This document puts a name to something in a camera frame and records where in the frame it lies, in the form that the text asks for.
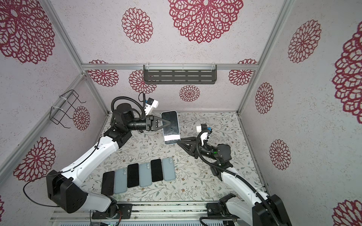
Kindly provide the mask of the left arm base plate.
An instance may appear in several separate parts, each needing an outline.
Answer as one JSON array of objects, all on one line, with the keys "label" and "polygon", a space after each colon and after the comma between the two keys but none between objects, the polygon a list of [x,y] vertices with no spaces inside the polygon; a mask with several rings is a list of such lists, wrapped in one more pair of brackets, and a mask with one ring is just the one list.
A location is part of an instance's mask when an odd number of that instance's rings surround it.
[{"label": "left arm base plate", "polygon": [[132,204],[118,203],[117,208],[112,210],[111,212],[94,211],[91,215],[91,219],[129,219],[131,217],[132,208]]}]

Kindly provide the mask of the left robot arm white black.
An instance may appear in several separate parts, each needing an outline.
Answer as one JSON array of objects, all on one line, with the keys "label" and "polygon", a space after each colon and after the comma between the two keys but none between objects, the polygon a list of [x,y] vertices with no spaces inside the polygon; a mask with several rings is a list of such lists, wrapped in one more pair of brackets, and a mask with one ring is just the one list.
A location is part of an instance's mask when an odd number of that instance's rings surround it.
[{"label": "left robot arm white black", "polygon": [[132,131],[158,131],[178,129],[178,114],[164,112],[161,117],[146,115],[139,105],[141,117],[135,118],[128,103],[112,106],[111,127],[100,137],[97,144],[79,159],[61,171],[52,170],[46,177],[48,198],[67,213],[97,211],[107,218],[117,215],[117,201],[110,195],[89,193],[81,185],[90,173],[112,153],[120,149],[132,137]]}]

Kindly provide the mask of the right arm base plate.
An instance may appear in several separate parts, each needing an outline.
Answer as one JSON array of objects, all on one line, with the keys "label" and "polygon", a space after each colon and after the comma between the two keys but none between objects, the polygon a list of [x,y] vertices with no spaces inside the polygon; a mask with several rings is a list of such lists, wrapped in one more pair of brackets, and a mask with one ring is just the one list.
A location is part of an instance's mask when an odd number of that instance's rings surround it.
[{"label": "right arm base plate", "polygon": [[225,203],[209,202],[206,204],[207,216],[210,218],[229,218],[233,217]]}]

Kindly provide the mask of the black phone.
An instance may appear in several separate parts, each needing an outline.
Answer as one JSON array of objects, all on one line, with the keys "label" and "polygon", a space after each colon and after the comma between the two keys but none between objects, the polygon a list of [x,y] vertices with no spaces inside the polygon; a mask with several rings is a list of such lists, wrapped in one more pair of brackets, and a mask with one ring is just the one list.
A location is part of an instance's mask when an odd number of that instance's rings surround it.
[{"label": "black phone", "polygon": [[115,171],[105,172],[102,177],[101,193],[112,196],[115,186]]}]

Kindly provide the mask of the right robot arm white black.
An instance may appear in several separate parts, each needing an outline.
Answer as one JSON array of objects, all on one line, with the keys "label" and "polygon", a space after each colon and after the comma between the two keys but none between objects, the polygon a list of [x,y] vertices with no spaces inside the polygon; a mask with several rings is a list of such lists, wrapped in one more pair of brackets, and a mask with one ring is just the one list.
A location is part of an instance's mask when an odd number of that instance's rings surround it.
[{"label": "right robot arm white black", "polygon": [[202,225],[206,225],[206,220],[238,221],[245,226],[292,224],[283,201],[277,195],[258,190],[233,167],[229,145],[211,146],[197,137],[183,138],[177,144],[188,155],[209,165],[213,175],[234,191],[220,198],[219,202],[206,205],[208,214],[199,219]]}]

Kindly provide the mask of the light blue phone case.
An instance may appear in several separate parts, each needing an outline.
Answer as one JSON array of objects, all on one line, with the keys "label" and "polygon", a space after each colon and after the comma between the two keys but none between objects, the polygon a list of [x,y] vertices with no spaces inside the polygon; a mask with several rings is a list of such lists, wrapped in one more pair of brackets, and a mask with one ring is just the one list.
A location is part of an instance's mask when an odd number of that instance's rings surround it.
[{"label": "light blue phone case", "polygon": [[127,191],[127,168],[115,171],[114,194],[125,193]]},{"label": "light blue phone case", "polygon": [[162,170],[165,181],[171,181],[176,179],[175,165],[173,158],[162,159]]},{"label": "light blue phone case", "polygon": [[152,185],[152,173],[150,163],[142,163],[139,165],[140,187],[148,187]]}]

